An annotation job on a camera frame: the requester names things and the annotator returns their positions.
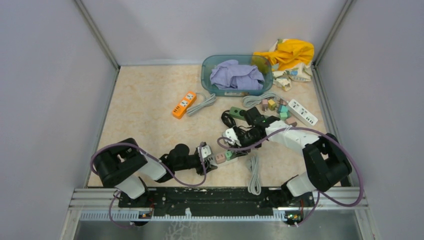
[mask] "blue transparent bin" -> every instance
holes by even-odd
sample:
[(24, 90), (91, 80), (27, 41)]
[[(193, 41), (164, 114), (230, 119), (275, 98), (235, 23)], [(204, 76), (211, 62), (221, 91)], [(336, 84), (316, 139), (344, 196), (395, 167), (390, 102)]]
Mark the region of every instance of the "blue transparent bin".
[[(256, 65), (257, 69), (263, 74), (265, 81), (260, 90), (238, 90), (238, 89), (218, 89), (211, 83), (212, 69), (227, 60), (237, 60), (240, 65)], [(273, 86), (273, 73), (270, 62), (263, 56), (256, 55), (213, 55), (206, 58), (201, 65), (200, 75), (201, 85), (210, 94), (216, 94), (220, 97), (242, 97), (247, 95), (259, 96), (268, 91)]]

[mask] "gray wall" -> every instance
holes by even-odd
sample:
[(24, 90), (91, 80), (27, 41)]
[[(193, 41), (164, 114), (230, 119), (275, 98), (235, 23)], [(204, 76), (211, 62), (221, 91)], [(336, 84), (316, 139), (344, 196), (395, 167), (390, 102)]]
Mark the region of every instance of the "gray wall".
[(422, 239), (424, 1), (357, 1), (319, 70), (383, 239)]
[(345, 0), (84, 0), (121, 65), (195, 63), (267, 51), (277, 38), (320, 49)]
[(71, 0), (0, 3), (0, 239), (58, 239), (114, 80)]

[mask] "white power strip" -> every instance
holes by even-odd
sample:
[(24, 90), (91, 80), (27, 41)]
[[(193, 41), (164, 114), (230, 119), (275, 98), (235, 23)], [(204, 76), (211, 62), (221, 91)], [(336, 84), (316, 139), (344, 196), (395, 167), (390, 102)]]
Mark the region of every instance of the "white power strip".
[(287, 108), (306, 126), (312, 127), (318, 122), (318, 118), (316, 116), (306, 110), (304, 106), (294, 99), (287, 104)]

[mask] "lavender towel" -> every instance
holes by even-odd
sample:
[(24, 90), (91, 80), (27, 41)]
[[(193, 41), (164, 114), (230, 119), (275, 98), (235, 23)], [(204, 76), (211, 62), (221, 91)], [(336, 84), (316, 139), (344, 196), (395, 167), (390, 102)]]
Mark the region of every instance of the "lavender towel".
[(261, 90), (264, 76), (257, 66), (239, 65), (237, 60), (227, 60), (212, 69), (210, 82), (218, 89)]

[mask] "white cord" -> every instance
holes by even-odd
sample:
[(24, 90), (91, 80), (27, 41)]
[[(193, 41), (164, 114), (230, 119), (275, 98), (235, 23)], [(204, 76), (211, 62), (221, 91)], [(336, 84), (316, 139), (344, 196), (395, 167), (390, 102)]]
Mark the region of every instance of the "white cord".
[(201, 92), (196, 92), (196, 94), (203, 96), (203, 102), (197, 104), (196, 106), (191, 106), (187, 108), (187, 115), (189, 116), (194, 115), (195, 113), (197, 113), (198, 111), (200, 111), (200, 109), (204, 107), (212, 106), (217, 100), (217, 96), (215, 95), (215, 93), (212, 93), (208, 99), (206, 99), (206, 96)]
[(251, 159), (247, 161), (247, 168), (252, 173), (252, 177), (247, 186), (247, 191), (253, 195), (261, 194), (261, 183), (259, 182), (259, 157), (253, 154)]
[(277, 95), (276, 93), (269, 91), (266, 92), (260, 96), (245, 96), (243, 97), (243, 106), (245, 108), (253, 108), (254, 106), (258, 105), (261, 103), (262, 99), (267, 99), (267, 98), (274, 98), (274, 100), (276, 98), (280, 98), (283, 99), (284, 101), (288, 102), (287, 100), (285, 100), (284, 98), (280, 97), (279, 95)]

